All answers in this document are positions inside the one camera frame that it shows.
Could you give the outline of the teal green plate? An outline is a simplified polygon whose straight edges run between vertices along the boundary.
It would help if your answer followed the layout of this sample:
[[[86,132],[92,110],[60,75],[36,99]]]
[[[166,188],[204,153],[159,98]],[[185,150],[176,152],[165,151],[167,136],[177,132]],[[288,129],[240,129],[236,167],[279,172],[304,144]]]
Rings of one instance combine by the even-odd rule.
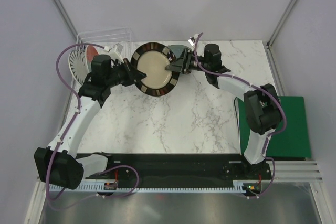
[[[184,49],[190,50],[190,47],[180,44],[167,45],[167,47],[174,53],[177,59],[181,56]]]

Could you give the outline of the black striped rim plate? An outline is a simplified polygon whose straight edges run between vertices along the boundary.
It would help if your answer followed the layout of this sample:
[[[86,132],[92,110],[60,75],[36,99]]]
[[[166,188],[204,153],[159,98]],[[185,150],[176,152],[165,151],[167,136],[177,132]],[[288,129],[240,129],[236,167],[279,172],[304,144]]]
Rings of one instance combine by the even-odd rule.
[[[146,77],[135,86],[142,93],[152,97],[168,94],[177,85],[180,73],[165,68],[176,59],[173,51],[164,44],[142,44],[133,53],[130,63],[138,71],[146,74]]]

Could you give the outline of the red plate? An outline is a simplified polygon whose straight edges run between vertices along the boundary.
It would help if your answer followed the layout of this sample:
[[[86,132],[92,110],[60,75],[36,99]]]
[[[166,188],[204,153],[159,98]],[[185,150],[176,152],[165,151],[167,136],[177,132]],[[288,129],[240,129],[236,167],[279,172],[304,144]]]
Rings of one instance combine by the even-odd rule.
[[[97,51],[97,49],[92,46],[92,45],[89,45],[87,46],[86,48],[86,60],[87,60],[87,64],[91,64],[94,57],[97,56],[99,53]]]

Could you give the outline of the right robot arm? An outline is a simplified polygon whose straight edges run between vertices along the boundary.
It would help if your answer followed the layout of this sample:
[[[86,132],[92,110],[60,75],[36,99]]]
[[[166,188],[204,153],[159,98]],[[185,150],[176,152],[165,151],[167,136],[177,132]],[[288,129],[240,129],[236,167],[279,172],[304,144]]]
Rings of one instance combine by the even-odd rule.
[[[184,49],[165,69],[183,74],[191,70],[202,71],[209,84],[243,101],[250,134],[240,172],[245,178],[254,178],[259,173],[259,164],[266,160],[271,137],[283,132],[287,126],[275,87],[270,83],[258,87],[234,75],[222,65],[222,54],[217,44],[207,44],[203,56],[199,56],[196,49]]]

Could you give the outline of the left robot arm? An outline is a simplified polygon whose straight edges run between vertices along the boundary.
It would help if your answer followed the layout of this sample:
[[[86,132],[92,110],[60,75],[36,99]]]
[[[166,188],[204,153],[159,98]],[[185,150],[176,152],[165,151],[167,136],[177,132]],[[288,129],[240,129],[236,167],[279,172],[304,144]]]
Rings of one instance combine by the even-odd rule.
[[[91,121],[111,94],[111,88],[120,84],[127,87],[144,78],[146,74],[127,59],[113,66],[108,55],[95,56],[91,72],[76,93],[78,104],[74,115],[46,148],[39,147],[34,153],[40,180],[46,185],[76,189],[84,178],[93,174],[111,178],[115,165],[106,156],[91,154],[77,159],[78,148]]]

